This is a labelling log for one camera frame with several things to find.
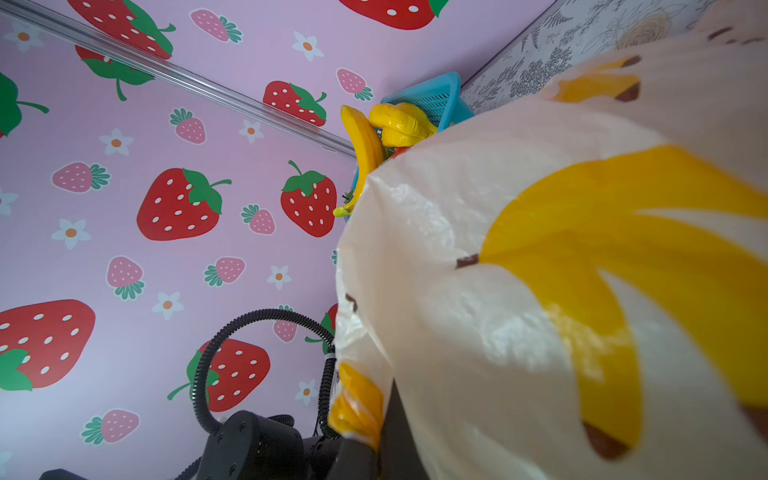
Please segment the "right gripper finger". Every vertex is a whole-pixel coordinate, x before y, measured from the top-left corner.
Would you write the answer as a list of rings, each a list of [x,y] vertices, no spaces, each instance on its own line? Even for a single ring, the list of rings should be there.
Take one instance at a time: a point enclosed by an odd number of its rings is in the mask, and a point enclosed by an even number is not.
[[[428,480],[396,383],[392,384],[381,432],[379,478]]]

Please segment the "beige plastic bag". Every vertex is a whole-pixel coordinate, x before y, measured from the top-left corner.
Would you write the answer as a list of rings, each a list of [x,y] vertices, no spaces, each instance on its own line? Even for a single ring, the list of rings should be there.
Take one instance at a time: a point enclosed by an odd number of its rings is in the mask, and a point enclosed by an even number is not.
[[[767,475],[767,5],[605,53],[369,174],[330,425],[433,479]]]

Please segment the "large yellow banana bunch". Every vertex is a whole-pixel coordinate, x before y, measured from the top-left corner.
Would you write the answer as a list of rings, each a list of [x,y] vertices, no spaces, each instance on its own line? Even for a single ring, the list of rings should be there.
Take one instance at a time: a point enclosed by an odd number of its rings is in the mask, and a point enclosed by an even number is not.
[[[367,176],[385,161],[385,149],[368,118],[359,110],[343,105],[340,117],[350,137],[358,163],[358,179],[352,199],[334,210],[334,216],[350,216],[359,201]]]

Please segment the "teal plastic basket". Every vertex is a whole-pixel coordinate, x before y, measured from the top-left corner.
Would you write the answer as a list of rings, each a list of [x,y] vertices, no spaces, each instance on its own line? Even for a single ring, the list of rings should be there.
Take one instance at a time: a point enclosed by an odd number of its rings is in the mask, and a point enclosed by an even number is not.
[[[474,116],[471,108],[460,98],[460,88],[459,75],[456,72],[450,72],[392,94],[384,98],[380,104],[409,103],[415,105],[426,113],[431,123],[438,128],[437,133],[439,133]],[[374,126],[373,128],[381,140],[381,131]],[[384,145],[383,147],[385,149],[385,161],[382,164],[411,148],[388,148]],[[348,197],[345,204],[353,197],[357,179],[358,167],[353,180],[352,195]]]

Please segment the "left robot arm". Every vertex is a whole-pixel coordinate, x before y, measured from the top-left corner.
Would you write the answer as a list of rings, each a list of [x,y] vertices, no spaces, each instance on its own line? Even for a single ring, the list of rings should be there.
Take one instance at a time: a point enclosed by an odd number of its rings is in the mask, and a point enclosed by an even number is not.
[[[343,438],[303,439],[289,416],[235,413],[180,479],[374,479],[377,454]]]

